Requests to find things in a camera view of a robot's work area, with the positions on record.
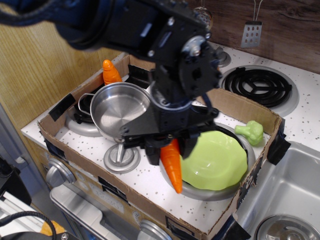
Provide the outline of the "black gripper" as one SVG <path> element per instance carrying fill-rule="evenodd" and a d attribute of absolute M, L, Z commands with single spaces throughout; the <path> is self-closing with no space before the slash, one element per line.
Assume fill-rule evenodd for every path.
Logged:
<path fill-rule="evenodd" d="M 159 165 L 161 148 L 178 140 L 183 159 L 190 156 L 203 132 L 215 129 L 214 119 L 219 110 L 192 103 L 183 108 L 159 108 L 155 104 L 144 114 L 120 128 L 121 140 L 126 148 L 141 147 L 148 162 Z"/>

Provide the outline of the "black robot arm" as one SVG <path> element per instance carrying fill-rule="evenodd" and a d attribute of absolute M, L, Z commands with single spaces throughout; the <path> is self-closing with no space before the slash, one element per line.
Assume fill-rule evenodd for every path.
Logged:
<path fill-rule="evenodd" d="M 222 77 L 211 32 L 183 0 L 3 0 L 0 22 L 55 25 L 76 50 L 109 48 L 155 64 L 151 105 L 120 128 L 125 148 L 141 147 L 158 165 L 160 149 L 177 139 L 188 157 L 202 132 L 215 127 L 208 92 Z"/>

